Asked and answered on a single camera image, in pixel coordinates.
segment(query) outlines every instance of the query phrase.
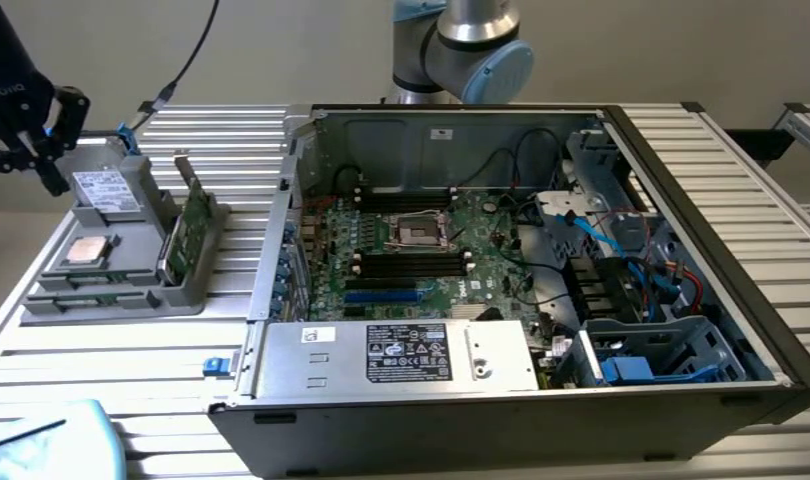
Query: robotic arm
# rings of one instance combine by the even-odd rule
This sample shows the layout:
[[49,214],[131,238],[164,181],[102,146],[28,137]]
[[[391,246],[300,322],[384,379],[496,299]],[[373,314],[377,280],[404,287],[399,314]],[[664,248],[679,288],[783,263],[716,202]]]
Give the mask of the robotic arm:
[[396,0],[387,103],[507,103],[532,71],[512,0]]
[[[60,113],[44,128],[53,100]],[[54,161],[76,147],[89,99],[73,87],[54,86],[38,72],[0,7],[0,172],[34,169],[53,196],[69,191]]]

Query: white wall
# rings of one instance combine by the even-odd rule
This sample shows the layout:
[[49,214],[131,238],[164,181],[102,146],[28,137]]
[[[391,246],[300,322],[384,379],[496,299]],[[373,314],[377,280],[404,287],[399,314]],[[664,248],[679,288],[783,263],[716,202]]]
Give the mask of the white wall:
[[[810,102],[810,0],[516,0],[537,66],[521,101],[700,101],[727,126]],[[42,72],[93,100],[88,126],[131,117],[173,77],[211,0],[1,0]],[[391,0],[223,0],[175,103],[376,101]],[[810,200],[807,156],[778,167]],[[0,209],[57,210],[0,175]]]

